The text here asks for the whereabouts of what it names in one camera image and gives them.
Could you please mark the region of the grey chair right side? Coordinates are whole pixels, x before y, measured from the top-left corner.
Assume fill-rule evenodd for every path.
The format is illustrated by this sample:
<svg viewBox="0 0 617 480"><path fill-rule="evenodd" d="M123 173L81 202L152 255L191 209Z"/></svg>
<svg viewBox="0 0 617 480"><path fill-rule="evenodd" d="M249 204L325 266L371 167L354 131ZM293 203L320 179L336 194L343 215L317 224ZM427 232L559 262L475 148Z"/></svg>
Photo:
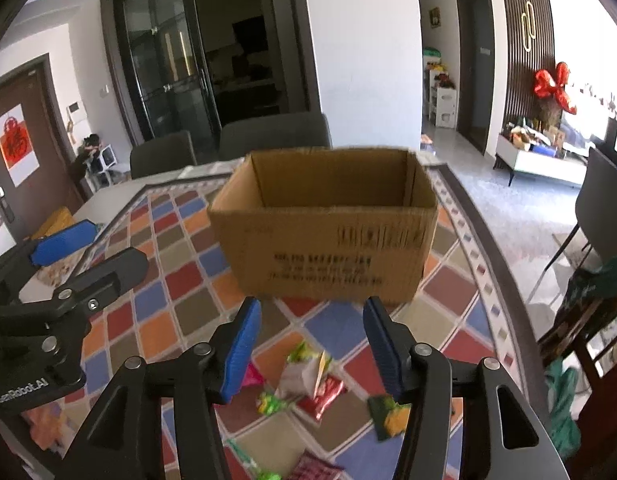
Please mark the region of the grey chair right side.
<svg viewBox="0 0 617 480"><path fill-rule="evenodd" d="M617 166L598 148L589 150L585 178L575 201L575 218L577 224L543 269L528 302L579 231L589 243L589 252L596 252L601 263L617 257Z"/></svg>

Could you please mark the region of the colourful checkered tablecloth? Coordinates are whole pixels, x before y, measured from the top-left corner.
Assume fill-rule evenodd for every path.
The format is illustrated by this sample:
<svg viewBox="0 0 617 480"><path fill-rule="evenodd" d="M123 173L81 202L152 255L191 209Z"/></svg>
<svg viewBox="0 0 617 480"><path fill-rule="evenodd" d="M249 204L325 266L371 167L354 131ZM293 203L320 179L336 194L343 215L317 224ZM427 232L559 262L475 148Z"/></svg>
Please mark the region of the colourful checkered tablecloth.
<svg viewBox="0 0 617 480"><path fill-rule="evenodd" d="M102 225L98 240L39 271L23 295L46 296L71 274L126 247L148 258L145 281L95 316L83 348L85 385L44 408L17 417L16 443L25 471L49 479L78 427L129 356L172 359L237 311L243 294L210 226L208 209L226 179L225 162L109 188L86 210ZM429 170L439 218L416 297L390 304L392 318L446 356L476 362L496 356L546 417L542 367L520 292L487 222L444 165ZM383 387L365 339L362 308L351 301L266 298L253 364L258 379L217 411L231 475L249 477L239 460L287 474L304 452L341 468L345 479L388 479L400 440L380 441L367 401ZM345 390L320 419L288 408L258 411L263 391L276 389L290 352L299 344L331 356L330 370Z"/></svg>

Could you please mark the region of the red bow decoration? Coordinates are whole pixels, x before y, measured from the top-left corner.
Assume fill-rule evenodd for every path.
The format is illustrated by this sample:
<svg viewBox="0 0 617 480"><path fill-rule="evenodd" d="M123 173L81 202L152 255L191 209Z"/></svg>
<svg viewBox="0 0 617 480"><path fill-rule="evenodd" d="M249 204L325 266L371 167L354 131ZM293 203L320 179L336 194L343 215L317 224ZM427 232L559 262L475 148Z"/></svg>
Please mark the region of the red bow decoration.
<svg viewBox="0 0 617 480"><path fill-rule="evenodd" d="M549 70L538 70L534 74L533 93L539 99L554 98L564 112L575 115L578 113L577 106L566 89L569 78L570 68L565 62L556 65L555 74Z"/></svg>

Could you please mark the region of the pink snack bag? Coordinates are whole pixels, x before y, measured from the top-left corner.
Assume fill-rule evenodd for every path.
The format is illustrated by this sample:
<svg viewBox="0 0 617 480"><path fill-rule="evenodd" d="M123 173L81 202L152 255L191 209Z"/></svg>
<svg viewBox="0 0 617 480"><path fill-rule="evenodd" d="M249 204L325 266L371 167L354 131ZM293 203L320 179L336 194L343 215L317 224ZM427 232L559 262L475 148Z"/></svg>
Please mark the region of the pink snack bag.
<svg viewBox="0 0 617 480"><path fill-rule="evenodd" d="M241 383L242 388L250 388L250 387L260 387L266 384L265 377L261 374L252 362L250 362L246 366L246 371L244 372L243 380Z"/></svg>

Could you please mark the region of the white tv cabinet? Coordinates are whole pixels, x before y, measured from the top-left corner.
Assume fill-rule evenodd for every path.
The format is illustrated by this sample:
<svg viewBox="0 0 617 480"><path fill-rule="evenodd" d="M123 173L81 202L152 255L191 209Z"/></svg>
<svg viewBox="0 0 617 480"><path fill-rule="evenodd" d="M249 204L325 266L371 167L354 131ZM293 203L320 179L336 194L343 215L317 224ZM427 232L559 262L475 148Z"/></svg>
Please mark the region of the white tv cabinet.
<svg viewBox="0 0 617 480"><path fill-rule="evenodd" d="M572 184L581 188L586 162L580 159L549 157L533 151L518 150L505 136L499 136L496 144L495 169L506 169L508 185L518 176L540 177Z"/></svg>

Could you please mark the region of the black glass sliding door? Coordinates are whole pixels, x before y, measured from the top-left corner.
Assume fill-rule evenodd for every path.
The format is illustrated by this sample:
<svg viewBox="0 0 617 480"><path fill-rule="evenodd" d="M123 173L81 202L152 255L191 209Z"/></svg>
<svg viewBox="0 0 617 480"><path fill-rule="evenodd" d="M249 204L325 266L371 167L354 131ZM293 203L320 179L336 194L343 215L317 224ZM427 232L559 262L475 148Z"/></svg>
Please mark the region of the black glass sliding door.
<svg viewBox="0 0 617 480"><path fill-rule="evenodd" d="M217 155L220 117L196 0L100 0L104 47L130 143L190 133L194 151Z"/></svg>

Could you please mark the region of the green red lollipop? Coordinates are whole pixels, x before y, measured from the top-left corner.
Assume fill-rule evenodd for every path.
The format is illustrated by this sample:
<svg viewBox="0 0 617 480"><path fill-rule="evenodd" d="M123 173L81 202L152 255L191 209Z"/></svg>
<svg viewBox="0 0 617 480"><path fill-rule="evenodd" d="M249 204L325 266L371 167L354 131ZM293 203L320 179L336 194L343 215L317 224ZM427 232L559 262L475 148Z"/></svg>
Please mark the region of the green red lollipop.
<svg viewBox="0 0 617 480"><path fill-rule="evenodd" d="M249 471L249 474L251 474L255 480L282 479L280 474L276 474L276 472L262 468L248 453L244 452L242 448L239 448L239 445L235 440L228 439L226 444L228 445L228 448L231 449L231 452L234 453L237 460L239 460L240 465Z"/></svg>

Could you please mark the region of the green wrapped candy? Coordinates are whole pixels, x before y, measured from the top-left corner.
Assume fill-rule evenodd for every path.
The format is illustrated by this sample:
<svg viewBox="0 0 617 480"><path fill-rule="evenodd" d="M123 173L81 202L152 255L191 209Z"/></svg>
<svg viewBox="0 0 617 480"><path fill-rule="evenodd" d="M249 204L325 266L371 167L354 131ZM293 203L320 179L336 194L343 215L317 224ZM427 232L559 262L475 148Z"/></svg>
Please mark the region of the green wrapped candy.
<svg viewBox="0 0 617 480"><path fill-rule="evenodd" d="M306 341L302 340L287 356L288 364L310 363L319 360L322 356L321 352L316 351Z"/></svg>

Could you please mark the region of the maroon striped snack bar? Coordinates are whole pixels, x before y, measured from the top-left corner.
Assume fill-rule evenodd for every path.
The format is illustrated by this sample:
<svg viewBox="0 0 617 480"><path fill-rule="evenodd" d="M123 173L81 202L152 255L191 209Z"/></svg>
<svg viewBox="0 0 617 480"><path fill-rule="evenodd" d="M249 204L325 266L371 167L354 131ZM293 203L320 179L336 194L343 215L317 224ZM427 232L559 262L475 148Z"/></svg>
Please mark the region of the maroon striped snack bar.
<svg viewBox="0 0 617 480"><path fill-rule="evenodd" d="M296 462L286 480L338 480L345 471L342 467L322 460L305 450Z"/></svg>

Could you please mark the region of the white shelf unit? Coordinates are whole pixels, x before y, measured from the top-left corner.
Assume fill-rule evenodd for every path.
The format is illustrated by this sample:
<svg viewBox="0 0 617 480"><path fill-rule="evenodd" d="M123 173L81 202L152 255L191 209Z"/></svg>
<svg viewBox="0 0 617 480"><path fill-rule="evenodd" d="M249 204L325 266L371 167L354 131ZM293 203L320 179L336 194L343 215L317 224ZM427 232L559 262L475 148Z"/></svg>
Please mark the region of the white shelf unit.
<svg viewBox="0 0 617 480"><path fill-rule="evenodd" d="M437 128L454 129L457 122L457 89L455 82L440 65L427 70L427 110L430 122Z"/></svg>

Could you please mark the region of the brown cardboard box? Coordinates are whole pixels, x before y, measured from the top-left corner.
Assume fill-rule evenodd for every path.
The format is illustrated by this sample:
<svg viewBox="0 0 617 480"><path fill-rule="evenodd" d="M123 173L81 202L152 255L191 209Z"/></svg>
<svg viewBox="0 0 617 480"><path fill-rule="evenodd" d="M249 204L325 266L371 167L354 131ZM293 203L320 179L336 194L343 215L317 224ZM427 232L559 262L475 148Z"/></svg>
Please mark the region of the brown cardboard box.
<svg viewBox="0 0 617 480"><path fill-rule="evenodd" d="M439 205L416 153L398 148L253 152L209 218L251 296L411 301Z"/></svg>

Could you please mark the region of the brown entrance door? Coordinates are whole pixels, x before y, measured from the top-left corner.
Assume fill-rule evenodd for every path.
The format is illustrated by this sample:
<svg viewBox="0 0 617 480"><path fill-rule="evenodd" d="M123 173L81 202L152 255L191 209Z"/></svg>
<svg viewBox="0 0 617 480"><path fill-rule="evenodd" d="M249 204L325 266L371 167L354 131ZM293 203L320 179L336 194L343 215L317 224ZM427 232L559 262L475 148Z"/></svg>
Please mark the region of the brown entrance door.
<svg viewBox="0 0 617 480"><path fill-rule="evenodd" d="M49 56L0 77L0 218L20 242L56 210L77 211L83 194L70 177L74 151L64 128Z"/></svg>

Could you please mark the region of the dark grey dining chair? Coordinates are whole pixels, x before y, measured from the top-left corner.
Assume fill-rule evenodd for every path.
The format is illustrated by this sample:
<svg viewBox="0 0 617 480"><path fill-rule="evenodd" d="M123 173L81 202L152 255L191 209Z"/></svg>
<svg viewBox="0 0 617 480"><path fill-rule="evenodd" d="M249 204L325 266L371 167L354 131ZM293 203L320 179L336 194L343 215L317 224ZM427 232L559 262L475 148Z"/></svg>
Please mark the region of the dark grey dining chair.
<svg viewBox="0 0 617 480"><path fill-rule="evenodd" d="M130 152L130 177L133 180L196 165L194 145L186 130L159 136L135 146Z"/></svg>

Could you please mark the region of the grey foil snack pouch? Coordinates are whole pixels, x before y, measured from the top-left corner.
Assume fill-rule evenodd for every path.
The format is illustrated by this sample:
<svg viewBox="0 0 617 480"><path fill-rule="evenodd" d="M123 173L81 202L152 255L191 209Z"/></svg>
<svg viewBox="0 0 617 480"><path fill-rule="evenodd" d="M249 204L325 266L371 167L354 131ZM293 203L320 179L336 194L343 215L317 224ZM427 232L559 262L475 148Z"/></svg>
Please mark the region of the grey foil snack pouch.
<svg viewBox="0 0 617 480"><path fill-rule="evenodd" d="M307 396L313 399L327 373L330 361L326 352L287 361L279 378L277 396L281 399L290 399L292 396Z"/></svg>

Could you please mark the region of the dark green chips packet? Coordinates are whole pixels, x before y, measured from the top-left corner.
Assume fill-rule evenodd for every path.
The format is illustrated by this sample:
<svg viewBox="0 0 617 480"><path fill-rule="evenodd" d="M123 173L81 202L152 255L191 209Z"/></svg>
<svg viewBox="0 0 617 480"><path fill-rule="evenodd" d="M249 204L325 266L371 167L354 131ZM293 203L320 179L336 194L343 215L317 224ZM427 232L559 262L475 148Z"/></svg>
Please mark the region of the dark green chips packet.
<svg viewBox="0 0 617 480"><path fill-rule="evenodd" d="M379 442L395 438L406 431L411 414L409 404L398 404L392 396L382 394L370 396L367 408Z"/></svg>

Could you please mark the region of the red snack packet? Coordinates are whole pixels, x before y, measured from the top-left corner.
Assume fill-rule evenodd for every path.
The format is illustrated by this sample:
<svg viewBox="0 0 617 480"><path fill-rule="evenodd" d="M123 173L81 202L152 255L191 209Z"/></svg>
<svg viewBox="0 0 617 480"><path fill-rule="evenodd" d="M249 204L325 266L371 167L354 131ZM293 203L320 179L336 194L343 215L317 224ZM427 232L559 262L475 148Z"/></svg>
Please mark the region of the red snack packet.
<svg viewBox="0 0 617 480"><path fill-rule="evenodd" d="M295 413L305 418L309 422L320 424L327 411L338 396L347 392L347 387L342 379L327 375L326 378L318 386L317 393L313 398L303 396L295 403Z"/></svg>

